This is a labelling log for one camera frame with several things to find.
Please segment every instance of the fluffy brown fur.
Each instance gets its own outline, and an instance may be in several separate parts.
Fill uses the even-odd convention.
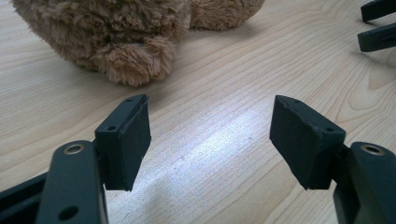
[[[190,29],[227,30],[264,0],[12,0],[30,28],[64,59],[138,86],[172,69]]]

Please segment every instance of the stuffed animal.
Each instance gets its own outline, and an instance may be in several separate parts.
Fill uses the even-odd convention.
[[[191,29],[224,31],[265,0],[12,0],[19,15],[65,60],[138,86],[172,69]]]

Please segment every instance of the wood grain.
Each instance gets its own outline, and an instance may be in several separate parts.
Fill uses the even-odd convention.
[[[108,191],[111,223],[336,223],[332,188],[304,191],[268,139],[276,94],[355,141],[396,152],[396,50],[361,53],[358,0],[267,0],[244,26],[191,31],[174,72],[140,88],[60,59],[0,3],[0,190],[47,171],[52,152],[122,101],[149,95],[152,142],[132,192]]]

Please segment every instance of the wooden surface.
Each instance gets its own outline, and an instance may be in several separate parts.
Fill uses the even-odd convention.
[[[244,26],[190,32],[174,72],[141,88],[60,59],[0,3],[0,190],[47,171],[123,99],[149,95],[152,142],[111,223],[336,223],[332,188],[304,191],[268,139],[276,94],[396,152],[396,49],[361,53],[359,0],[268,0]]]

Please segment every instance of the brown fur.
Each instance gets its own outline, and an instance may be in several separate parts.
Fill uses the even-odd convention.
[[[12,0],[64,59],[138,86],[171,72],[189,28],[227,30],[264,0]]]

